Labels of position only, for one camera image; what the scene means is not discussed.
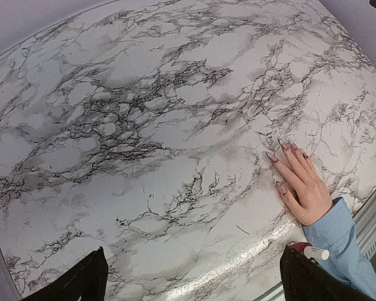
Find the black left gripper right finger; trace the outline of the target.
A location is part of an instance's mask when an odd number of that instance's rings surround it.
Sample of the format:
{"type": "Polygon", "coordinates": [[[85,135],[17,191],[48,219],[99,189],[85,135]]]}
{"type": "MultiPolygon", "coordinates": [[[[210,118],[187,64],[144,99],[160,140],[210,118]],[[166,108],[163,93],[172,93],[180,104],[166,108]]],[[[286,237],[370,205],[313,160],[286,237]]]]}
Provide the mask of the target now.
{"type": "Polygon", "coordinates": [[[280,259],[286,300],[374,300],[331,276],[319,261],[286,245],[280,259]]]}

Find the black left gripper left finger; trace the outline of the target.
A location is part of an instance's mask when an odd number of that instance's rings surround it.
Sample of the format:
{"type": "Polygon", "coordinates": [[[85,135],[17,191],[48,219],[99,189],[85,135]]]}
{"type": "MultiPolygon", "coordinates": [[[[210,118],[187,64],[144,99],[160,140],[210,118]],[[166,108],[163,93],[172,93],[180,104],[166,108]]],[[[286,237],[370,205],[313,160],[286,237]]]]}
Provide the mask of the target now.
{"type": "Polygon", "coordinates": [[[35,301],[105,299],[108,263],[102,247],[91,252],[51,284],[25,297],[35,301]]]}

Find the red nail polish bottle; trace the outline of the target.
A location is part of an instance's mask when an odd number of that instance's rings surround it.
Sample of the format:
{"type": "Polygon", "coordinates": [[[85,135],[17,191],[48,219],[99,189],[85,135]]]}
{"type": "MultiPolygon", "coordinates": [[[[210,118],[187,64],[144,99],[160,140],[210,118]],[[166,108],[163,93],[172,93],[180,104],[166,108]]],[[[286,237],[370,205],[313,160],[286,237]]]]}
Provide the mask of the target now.
{"type": "Polygon", "coordinates": [[[298,251],[307,258],[313,258],[315,260],[328,260],[330,252],[321,248],[312,246],[310,243],[296,242],[288,245],[291,249],[298,251]]]}

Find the blue shirt sleeve forearm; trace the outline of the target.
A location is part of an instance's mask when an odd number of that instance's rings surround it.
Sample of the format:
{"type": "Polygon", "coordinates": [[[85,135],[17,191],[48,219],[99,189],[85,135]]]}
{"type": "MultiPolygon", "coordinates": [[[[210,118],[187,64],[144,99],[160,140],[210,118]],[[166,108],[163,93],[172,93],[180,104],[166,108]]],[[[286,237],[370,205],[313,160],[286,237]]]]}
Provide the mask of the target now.
{"type": "Polygon", "coordinates": [[[360,252],[355,223],[343,198],[334,199],[332,209],[303,231],[311,245],[330,252],[328,260],[318,262],[323,269],[376,300],[376,272],[360,252]]]}

